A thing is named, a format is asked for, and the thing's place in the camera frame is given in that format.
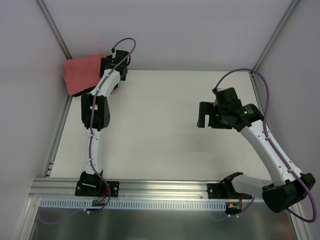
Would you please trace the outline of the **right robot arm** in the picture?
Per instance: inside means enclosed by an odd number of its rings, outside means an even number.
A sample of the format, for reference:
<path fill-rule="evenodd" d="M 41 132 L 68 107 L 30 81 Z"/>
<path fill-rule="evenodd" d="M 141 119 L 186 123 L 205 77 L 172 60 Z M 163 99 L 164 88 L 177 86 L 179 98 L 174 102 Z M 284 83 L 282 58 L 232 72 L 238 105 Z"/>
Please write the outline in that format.
<path fill-rule="evenodd" d="M 226 176 L 209 190 L 209 195 L 236 198 L 240 194 L 260 198 L 267 207 L 280 213 L 303 200 L 316 180 L 311 173 L 303 173 L 284 153 L 272 134 L 264 126 L 264 117 L 252 103 L 243 105 L 233 87 L 212 90 L 214 102 L 199 104 L 197 127 L 236 130 L 253 147 L 266 167 L 270 180 L 250 177 L 242 172 Z"/>

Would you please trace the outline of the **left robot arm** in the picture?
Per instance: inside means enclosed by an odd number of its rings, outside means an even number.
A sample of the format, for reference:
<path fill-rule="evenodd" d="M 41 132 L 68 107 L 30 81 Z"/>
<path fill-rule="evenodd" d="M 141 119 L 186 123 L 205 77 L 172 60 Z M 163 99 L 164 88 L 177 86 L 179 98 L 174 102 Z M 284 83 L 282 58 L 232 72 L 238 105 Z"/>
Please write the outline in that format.
<path fill-rule="evenodd" d="M 108 98 L 120 81 L 126 80 L 130 62 L 128 51 L 113 49 L 112 53 L 100 61 L 101 79 L 97 86 L 81 96 L 81 121 L 86 128 L 88 150 L 84 170 L 77 181 L 76 196 L 99 197 L 107 188 L 101 178 L 104 133 L 111 120 Z"/>

